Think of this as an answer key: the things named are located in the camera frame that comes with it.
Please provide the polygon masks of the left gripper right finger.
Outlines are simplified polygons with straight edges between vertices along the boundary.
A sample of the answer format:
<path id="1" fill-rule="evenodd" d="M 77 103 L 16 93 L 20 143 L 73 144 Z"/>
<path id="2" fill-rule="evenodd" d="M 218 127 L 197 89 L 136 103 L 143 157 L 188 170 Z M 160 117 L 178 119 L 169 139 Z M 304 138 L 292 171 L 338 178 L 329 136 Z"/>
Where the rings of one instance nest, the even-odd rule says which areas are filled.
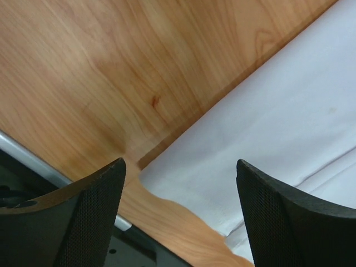
<path id="1" fill-rule="evenodd" d="M 355 209 L 303 192 L 244 160 L 236 171 L 255 266 L 355 266 Z"/>

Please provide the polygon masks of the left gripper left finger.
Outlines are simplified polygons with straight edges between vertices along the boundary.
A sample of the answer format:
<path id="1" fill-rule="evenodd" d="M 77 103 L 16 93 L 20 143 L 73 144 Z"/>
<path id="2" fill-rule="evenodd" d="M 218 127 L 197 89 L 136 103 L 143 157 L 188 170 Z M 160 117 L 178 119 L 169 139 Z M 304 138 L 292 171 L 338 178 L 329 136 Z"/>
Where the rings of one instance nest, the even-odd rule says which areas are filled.
<path id="1" fill-rule="evenodd" d="M 63 188 L 1 208 L 1 266 L 103 266 L 125 175 L 119 158 Z"/>

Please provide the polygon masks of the white t shirt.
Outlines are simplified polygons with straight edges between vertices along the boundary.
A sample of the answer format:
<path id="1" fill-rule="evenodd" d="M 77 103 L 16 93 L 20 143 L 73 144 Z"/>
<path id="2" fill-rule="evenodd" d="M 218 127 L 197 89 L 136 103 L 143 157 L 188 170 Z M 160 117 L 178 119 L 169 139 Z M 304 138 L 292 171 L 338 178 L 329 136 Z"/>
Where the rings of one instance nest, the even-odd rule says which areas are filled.
<path id="1" fill-rule="evenodd" d="M 233 89 L 140 175 L 252 260 L 236 186 L 243 159 L 355 207 L 355 2 L 338 1 Z"/>

